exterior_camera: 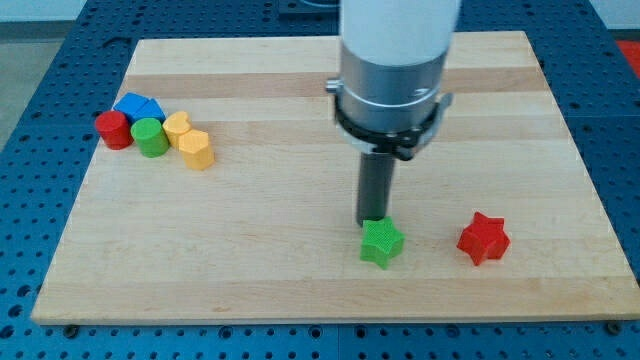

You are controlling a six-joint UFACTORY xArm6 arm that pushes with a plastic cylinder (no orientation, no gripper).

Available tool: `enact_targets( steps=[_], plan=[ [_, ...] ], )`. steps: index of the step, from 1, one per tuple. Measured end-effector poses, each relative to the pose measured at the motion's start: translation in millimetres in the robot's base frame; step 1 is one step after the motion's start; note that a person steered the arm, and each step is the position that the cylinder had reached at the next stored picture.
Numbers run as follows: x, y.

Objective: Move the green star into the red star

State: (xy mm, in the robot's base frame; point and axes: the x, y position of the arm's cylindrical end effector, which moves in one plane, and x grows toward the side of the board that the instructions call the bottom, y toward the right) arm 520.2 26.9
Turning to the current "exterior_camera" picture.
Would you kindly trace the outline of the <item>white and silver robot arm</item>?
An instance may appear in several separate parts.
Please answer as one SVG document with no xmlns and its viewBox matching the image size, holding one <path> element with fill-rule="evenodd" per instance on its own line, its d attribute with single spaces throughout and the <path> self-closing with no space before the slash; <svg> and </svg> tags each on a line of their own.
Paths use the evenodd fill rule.
<svg viewBox="0 0 640 360">
<path fill-rule="evenodd" d="M 364 154 L 412 159 L 452 97 L 441 92 L 460 0 L 342 0 L 335 122 Z"/>
</svg>

